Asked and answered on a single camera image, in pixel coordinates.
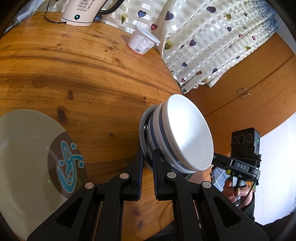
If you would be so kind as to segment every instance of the cabinet handle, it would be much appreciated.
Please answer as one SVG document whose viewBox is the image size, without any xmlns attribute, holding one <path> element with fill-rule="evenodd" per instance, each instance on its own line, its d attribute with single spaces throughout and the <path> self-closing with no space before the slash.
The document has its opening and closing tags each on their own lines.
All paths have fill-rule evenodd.
<svg viewBox="0 0 296 241">
<path fill-rule="evenodd" d="M 250 95 L 250 93 L 246 93 L 246 94 L 242 95 L 242 96 L 240 97 L 240 99 L 242 100 L 243 98 L 247 97 L 248 95 Z"/>
<path fill-rule="evenodd" d="M 242 92 L 246 91 L 247 88 L 241 88 L 237 91 L 237 94 L 240 95 Z"/>
</svg>

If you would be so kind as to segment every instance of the kettle handle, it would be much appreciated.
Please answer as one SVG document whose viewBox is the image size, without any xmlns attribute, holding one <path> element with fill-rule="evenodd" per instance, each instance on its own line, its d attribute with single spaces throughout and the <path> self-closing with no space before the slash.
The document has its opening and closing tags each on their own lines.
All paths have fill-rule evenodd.
<svg viewBox="0 0 296 241">
<path fill-rule="evenodd" d="M 98 14 L 100 15 L 106 15 L 106 14 L 110 14 L 110 13 L 113 13 L 116 9 L 118 9 L 120 7 L 120 5 L 124 2 L 125 0 L 118 0 L 114 5 L 113 7 L 111 7 L 110 9 L 108 10 L 100 10 Z"/>
</svg>

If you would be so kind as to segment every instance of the blue logo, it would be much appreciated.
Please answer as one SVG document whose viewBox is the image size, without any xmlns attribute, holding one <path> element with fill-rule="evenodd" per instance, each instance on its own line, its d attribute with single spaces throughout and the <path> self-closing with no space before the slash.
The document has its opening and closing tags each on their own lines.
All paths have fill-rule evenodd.
<svg viewBox="0 0 296 241">
<path fill-rule="evenodd" d="M 75 150 L 77 148 L 75 143 L 71 143 L 71 149 Z M 57 175 L 58 179 L 67 193 L 72 193 L 76 187 L 77 181 L 77 169 L 84 168 L 84 159 L 82 155 L 72 154 L 68 144 L 65 141 L 61 141 L 61 150 L 63 154 L 63 160 L 59 160 L 59 165 L 57 165 Z M 61 167 L 65 168 L 65 174 L 62 172 Z"/>
</svg>

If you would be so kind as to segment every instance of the triangular cutout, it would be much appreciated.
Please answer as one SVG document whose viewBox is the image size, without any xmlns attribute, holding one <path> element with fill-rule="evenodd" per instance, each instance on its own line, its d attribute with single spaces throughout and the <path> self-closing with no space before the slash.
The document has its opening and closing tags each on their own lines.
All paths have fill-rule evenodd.
<svg viewBox="0 0 296 241">
<path fill-rule="evenodd" d="M 241 218 L 231 210 L 220 197 L 214 197 L 214 202 L 218 208 L 219 214 L 221 216 L 222 222 L 225 228 L 235 225 L 241 221 Z"/>
<path fill-rule="evenodd" d="M 77 198 L 70 207 L 68 207 L 58 218 L 57 223 L 67 228 L 72 228 L 76 219 L 78 210 L 83 201 L 82 197 Z"/>
</svg>

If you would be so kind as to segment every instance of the camera lens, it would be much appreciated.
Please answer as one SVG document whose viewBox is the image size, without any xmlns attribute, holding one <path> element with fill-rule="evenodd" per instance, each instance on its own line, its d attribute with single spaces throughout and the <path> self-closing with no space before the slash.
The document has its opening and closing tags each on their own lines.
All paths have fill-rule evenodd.
<svg viewBox="0 0 296 241">
<path fill-rule="evenodd" d="M 244 135 L 240 135 L 239 136 L 239 144 L 243 144 L 244 143 Z"/>
<path fill-rule="evenodd" d="M 232 138 L 232 143 L 235 144 L 237 142 L 237 137 Z"/>
<path fill-rule="evenodd" d="M 247 135 L 247 142 L 251 142 L 252 141 L 252 135 L 251 134 L 248 134 Z"/>
</svg>

